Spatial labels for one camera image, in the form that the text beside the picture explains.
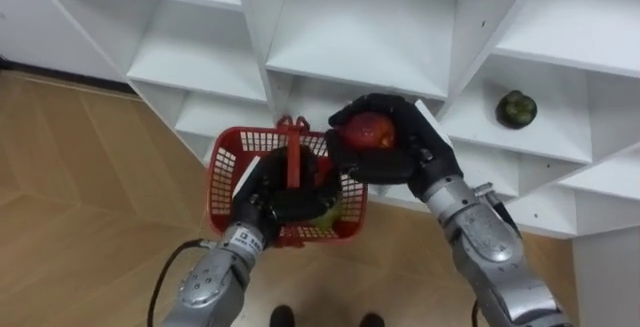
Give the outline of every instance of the apple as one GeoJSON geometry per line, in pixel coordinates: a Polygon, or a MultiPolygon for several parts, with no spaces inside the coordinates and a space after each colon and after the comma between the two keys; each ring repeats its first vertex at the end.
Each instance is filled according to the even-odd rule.
{"type": "Polygon", "coordinates": [[[393,122],[386,115],[376,112],[364,112],[351,117],[338,129],[338,133],[347,146],[354,150],[393,148],[395,144],[393,122]]]}

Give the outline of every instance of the black shoe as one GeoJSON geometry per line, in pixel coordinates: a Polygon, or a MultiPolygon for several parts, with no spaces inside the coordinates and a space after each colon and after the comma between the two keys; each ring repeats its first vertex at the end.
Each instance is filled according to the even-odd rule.
{"type": "Polygon", "coordinates": [[[296,321],[293,318],[293,310],[289,306],[278,306],[271,312],[269,327],[295,327],[296,321]]]}
{"type": "Polygon", "coordinates": [[[375,313],[367,313],[360,321],[360,327],[384,327],[384,320],[375,313]]]}

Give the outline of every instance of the metal robot arm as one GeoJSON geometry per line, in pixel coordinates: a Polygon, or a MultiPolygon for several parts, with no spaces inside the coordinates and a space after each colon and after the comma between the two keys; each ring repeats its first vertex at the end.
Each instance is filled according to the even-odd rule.
{"type": "Polygon", "coordinates": [[[164,327],[229,327],[244,305],[249,273],[264,247],[260,231],[236,223],[189,271],[164,327]]]}
{"type": "Polygon", "coordinates": [[[315,156],[300,148],[299,188],[286,185],[286,148],[271,151],[245,172],[248,177],[243,175],[234,192],[231,224],[182,281],[164,327],[231,326],[244,305],[251,270],[262,251],[277,243],[283,224],[317,218],[335,204],[341,188],[338,170],[328,171],[316,185],[315,156]]]}
{"type": "Polygon", "coordinates": [[[458,271],[478,298],[492,327],[570,327],[544,281],[529,267],[522,238],[490,186],[471,189],[464,181],[446,135],[422,104],[370,94],[329,118],[326,133],[333,163],[362,183],[404,184],[438,218],[458,271]],[[356,114],[388,116],[395,148],[354,151],[337,132],[356,114]]]}
{"type": "Polygon", "coordinates": [[[510,217],[505,221],[506,209],[490,185],[472,190],[460,176],[448,176],[421,200],[444,228],[456,267],[473,288],[490,326],[571,326],[545,282],[529,267],[517,227],[510,217]]]}

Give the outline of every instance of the green object in basket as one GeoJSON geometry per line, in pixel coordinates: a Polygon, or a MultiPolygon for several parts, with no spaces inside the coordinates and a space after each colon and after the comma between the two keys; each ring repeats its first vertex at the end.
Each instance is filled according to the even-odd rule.
{"type": "Polygon", "coordinates": [[[340,218],[342,214],[342,202],[340,199],[329,208],[325,214],[309,221],[309,224],[323,231],[333,228],[333,224],[340,218]]]}

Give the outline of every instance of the red plastic basket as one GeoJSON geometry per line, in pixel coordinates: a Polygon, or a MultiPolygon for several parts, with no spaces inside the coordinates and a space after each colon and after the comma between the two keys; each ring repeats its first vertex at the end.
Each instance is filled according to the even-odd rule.
{"type": "MultiPolygon", "coordinates": [[[[290,187],[298,185],[300,150],[296,146],[300,143],[308,146],[318,157],[320,174],[324,175],[331,168],[324,134],[310,132],[309,124],[302,117],[298,117],[294,124],[291,117],[285,116],[276,128],[233,127],[218,137],[209,165],[207,197],[211,226],[217,233],[222,234],[229,225],[233,190],[255,156],[265,156],[269,151],[288,144],[287,182],[290,187]]],[[[275,245],[304,247],[305,242],[337,242],[355,236],[364,221],[367,186],[347,175],[341,176],[341,182],[342,214],[332,229],[323,230],[307,223],[287,224],[275,245]]]]}

